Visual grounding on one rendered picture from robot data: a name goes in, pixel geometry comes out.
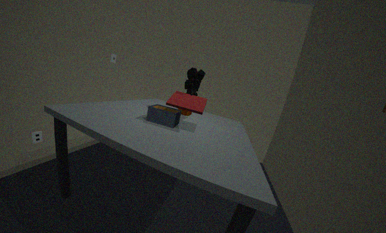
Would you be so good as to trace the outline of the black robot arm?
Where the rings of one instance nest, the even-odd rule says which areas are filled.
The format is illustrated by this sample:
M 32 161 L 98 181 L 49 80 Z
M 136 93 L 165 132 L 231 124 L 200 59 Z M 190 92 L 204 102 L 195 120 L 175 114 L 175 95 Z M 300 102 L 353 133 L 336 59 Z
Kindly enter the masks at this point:
M 190 81 L 192 78 L 198 79 L 199 83 L 201 83 L 201 80 L 203 80 L 204 76 L 205 76 L 205 72 L 203 70 L 199 70 L 198 72 L 196 68 L 192 67 L 191 69 L 189 69 L 187 72 L 188 79 L 185 81 L 185 89 L 187 89 L 186 93 L 190 94 L 190 91 L 191 91 L 190 85 L 192 85 Z

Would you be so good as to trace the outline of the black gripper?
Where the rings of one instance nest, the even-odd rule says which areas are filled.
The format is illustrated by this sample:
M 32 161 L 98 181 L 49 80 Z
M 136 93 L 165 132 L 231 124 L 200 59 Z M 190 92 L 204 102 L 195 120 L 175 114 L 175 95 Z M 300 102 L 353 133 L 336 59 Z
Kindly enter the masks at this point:
M 195 95 L 195 96 L 198 96 L 198 94 L 196 93 L 196 91 L 198 91 L 199 87 L 200 87 L 200 83 L 199 83 L 199 80 L 198 79 L 195 79 L 195 78 L 192 78 L 190 83 L 192 83 L 192 85 L 190 85 L 190 88 L 191 88 L 191 91 L 190 91 L 190 94 L 191 95 Z

